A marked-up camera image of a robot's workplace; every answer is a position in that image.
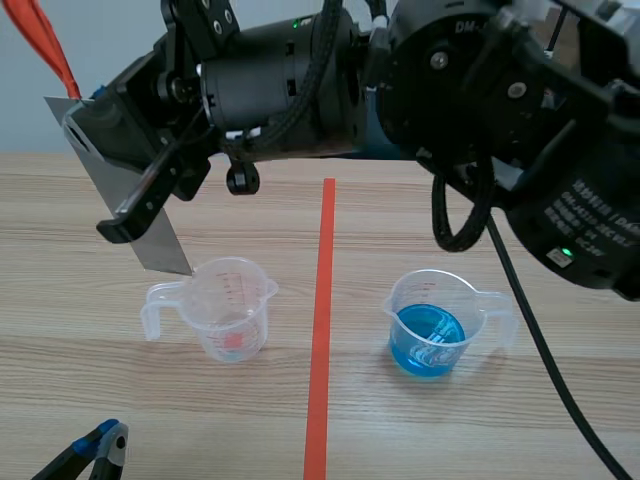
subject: orange strap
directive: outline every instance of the orange strap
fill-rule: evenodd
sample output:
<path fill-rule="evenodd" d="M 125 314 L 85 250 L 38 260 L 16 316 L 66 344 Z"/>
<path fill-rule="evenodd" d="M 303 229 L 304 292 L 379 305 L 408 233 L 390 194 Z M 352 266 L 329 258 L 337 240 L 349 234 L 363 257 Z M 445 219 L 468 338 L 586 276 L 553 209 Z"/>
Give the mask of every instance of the orange strap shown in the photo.
<path fill-rule="evenodd" d="M 336 180 L 324 181 L 322 220 L 318 248 L 316 307 L 313 319 L 307 441 L 304 452 L 304 480 L 327 478 L 327 420 L 329 409 L 329 344 L 331 341 L 331 288 L 333 277 L 333 234 L 335 229 Z"/>
<path fill-rule="evenodd" d="M 80 89 L 73 78 L 67 58 L 38 1 L 2 0 L 2 5 L 31 48 L 47 62 L 47 65 L 62 80 L 69 97 L 80 98 Z"/>

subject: blue liquid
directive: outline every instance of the blue liquid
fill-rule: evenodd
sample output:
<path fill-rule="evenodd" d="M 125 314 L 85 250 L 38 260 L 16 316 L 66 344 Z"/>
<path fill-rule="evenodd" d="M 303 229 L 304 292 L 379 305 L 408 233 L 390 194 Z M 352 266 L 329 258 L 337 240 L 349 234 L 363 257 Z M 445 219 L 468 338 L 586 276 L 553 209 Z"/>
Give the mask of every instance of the blue liquid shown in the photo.
<path fill-rule="evenodd" d="M 447 343 L 465 340 L 460 322 L 446 310 L 434 305 L 411 305 L 398 312 L 400 321 L 416 335 L 443 344 L 430 346 L 407 334 L 400 327 L 392 335 L 390 347 L 396 362 L 414 375 L 437 377 L 449 372 L 466 346 L 447 348 Z"/>

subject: red tape line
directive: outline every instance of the red tape line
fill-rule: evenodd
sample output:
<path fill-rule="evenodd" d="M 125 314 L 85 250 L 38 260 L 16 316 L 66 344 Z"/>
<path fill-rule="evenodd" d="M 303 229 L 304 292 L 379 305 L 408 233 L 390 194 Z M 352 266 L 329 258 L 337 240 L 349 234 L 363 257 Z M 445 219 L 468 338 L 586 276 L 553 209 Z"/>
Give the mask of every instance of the red tape line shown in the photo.
<path fill-rule="evenodd" d="M 329 345 L 331 342 L 331 287 L 335 230 L 336 180 L 326 178 L 322 193 L 322 220 L 318 247 L 316 306 L 313 319 L 307 440 L 304 480 L 327 478 L 327 420 L 329 409 Z"/>

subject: metal scraper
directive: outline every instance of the metal scraper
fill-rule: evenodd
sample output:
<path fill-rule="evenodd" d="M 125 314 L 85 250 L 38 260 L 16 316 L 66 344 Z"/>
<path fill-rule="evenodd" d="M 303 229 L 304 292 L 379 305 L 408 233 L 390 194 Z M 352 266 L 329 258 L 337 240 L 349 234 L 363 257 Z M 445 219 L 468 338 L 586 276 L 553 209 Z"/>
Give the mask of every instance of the metal scraper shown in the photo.
<path fill-rule="evenodd" d="M 45 100 L 60 125 L 62 125 L 67 112 L 79 102 L 79 100 L 54 97 L 46 97 Z M 82 143 L 90 145 L 89 140 L 82 135 L 82 132 L 76 133 L 82 136 Z M 117 208 L 138 183 L 140 175 L 104 161 L 95 148 L 89 151 L 83 148 L 80 142 L 70 141 L 70 143 L 104 203 L 114 215 Z M 189 261 L 164 208 L 158 213 L 147 233 L 131 243 L 131 247 L 146 270 L 189 276 L 192 274 Z"/>

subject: plastic measuring cup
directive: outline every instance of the plastic measuring cup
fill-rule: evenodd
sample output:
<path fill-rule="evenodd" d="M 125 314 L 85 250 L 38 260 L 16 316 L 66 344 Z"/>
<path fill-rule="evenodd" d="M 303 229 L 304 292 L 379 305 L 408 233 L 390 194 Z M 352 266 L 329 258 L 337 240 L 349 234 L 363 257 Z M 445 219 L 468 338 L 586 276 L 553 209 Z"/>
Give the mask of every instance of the plastic measuring cup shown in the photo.
<path fill-rule="evenodd" d="M 252 261 L 221 258 L 183 282 L 150 288 L 140 318 L 147 340 L 157 340 L 161 310 L 175 308 L 208 355 L 239 362 L 253 357 L 267 341 L 267 301 L 277 292 L 278 284 Z"/>
<path fill-rule="evenodd" d="M 497 345 L 509 347 L 518 332 L 511 297 L 479 292 L 440 270 L 419 270 L 398 280 L 384 304 L 393 319 L 389 346 L 405 370 L 423 377 L 449 372 L 489 319 L 497 319 Z"/>

